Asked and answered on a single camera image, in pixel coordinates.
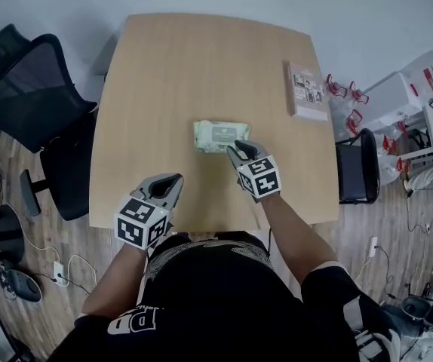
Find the floor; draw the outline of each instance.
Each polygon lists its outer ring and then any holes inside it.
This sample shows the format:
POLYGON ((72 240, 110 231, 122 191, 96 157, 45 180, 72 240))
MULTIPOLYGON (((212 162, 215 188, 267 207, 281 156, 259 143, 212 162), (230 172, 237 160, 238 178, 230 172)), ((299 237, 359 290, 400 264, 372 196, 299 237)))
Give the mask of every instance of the floor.
MULTIPOLYGON (((29 217, 19 187, 23 169, 29 169, 32 180, 43 178, 37 155, 1 134, 0 173, 4 180, 4 201, 10 202, 19 213, 28 238, 39 247, 55 246, 65 265, 72 254, 83 256, 97 270, 99 280, 118 250, 118 243, 111 239, 111 231, 89 228, 87 217, 63 221, 47 191, 38 196, 41 215, 29 217)), ((339 221, 315 226, 353 278, 357 277, 367 258, 370 238, 378 237, 378 245, 390 257, 389 283, 386 285, 387 261, 381 250, 377 250, 360 279, 363 291, 377 302, 386 299, 385 287, 398 298, 407 295, 406 283, 411 283, 413 293, 420 291, 433 269, 433 191, 415 192, 409 207, 412 226, 425 220, 431 223, 429 236, 422 234, 419 228, 408 231, 406 198, 399 181, 383 187, 374 205, 342 206, 339 221)), ((52 264, 56 259, 53 250, 40 251, 27 244, 21 265, 28 272, 52 275, 52 264)), ((88 290, 93 288, 91 270, 79 259, 73 259, 70 274, 74 282, 88 290)), ((9 301, 0 288, 0 317, 10 334, 25 342, 37 357, 45 359, 72 329, 86 292, 73 285, 58 287, 47 278, 39 280, 44 299, 37 304, 19 299, 9 301)))

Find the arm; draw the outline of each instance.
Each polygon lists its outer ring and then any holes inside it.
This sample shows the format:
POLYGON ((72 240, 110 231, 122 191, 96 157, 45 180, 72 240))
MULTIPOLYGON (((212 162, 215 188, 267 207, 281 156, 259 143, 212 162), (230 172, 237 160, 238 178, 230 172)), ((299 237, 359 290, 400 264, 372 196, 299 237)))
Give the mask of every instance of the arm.
POLYGON ((321 264, 337 261, 329 244, 278 193, 264 197, 261 203, 285 264, 299 283, 321 264))
POLYGON ((143 278, 146 251, 123 245, 82 306, 82 313, 116 319, 134 308, 143 278))

